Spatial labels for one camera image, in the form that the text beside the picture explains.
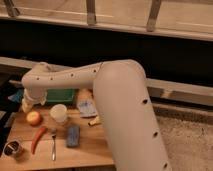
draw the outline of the paper cup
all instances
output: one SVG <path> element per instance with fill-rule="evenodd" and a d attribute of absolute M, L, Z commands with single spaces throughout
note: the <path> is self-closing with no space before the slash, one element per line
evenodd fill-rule
<path fill-rule="evenodd" d="M 57 104 L 50 109 L 50 116 L 58 123 L 67 121 L 67 107 L 63 104 Z"/>

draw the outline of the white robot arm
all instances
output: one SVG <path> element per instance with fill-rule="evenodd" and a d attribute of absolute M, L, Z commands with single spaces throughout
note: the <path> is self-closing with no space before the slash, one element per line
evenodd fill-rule
<path fill-rule="evenodd" d="M 93 88 L 107 142 L 118 171 L 171 171 L 145 72 L 133 60 L 97 63 L 54 72 L 39 63 L 22 79 L 23 110 L 44 104 L 50 88 Z"/>

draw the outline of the blue sponge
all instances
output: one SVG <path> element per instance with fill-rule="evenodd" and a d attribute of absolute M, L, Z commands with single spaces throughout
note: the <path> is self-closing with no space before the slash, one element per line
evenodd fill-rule
<path fill-rule="evenodd" d="M 79 145 L 80 127 L 72 125 L 68 128 L 67 132 L 67 147 L 73 148 Z"/>

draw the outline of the wooden table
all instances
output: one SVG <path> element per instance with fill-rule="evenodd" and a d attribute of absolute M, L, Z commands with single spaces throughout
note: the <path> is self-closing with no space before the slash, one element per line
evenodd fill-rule
<path fill-rule="evenodd" d="M 29 126 L 25 120 L 26 114 L 19 112 L 13 123 L 8 141 L 20 140 L 25 151 L 17 160 L 3 154 L 0 158 L 0 170 L 40 170 L 114 164 L 101 125 L 89 127 L 88 121 L 90 119 L 82 119 L 77 110 L 68 109 L 69 124 L 80 126 L 80 146 L 67 148 L 66 128 L 58 125 L 50 118 L 50 107 L 36 107 L 34 110 L 39 111 L 43 116 L 41 125 L 57 128 L 56 161 L 52 161 L 51 158 L 53 141 L 50 132 L 47 132 L 39 141 L 35 155 L 30 153 L 31 140 L 41 125 L 38 127 Z"/>

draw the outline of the glass panel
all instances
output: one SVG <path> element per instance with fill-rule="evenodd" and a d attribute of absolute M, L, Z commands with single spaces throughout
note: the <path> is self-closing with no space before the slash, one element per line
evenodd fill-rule
<path fill-rule="evenodd" d="M 163 1 L 156 27 L 182 31 L 213 33 L 213 1 Z"/>
<path fill-rule="evenodd" d="M 0 0 L 0 16 L 1 15 L 7 15 L 7 10 L 5 8 L 3 0 Z"/>
<path fill-rule="evenodd" d="M 98 23 L 146 26 L 151 0 L 96 0 Z"/>
<path fill-rule="evenodd" d="M 23 16 L 86 21 L 85 0 L 13 0 Z"/>

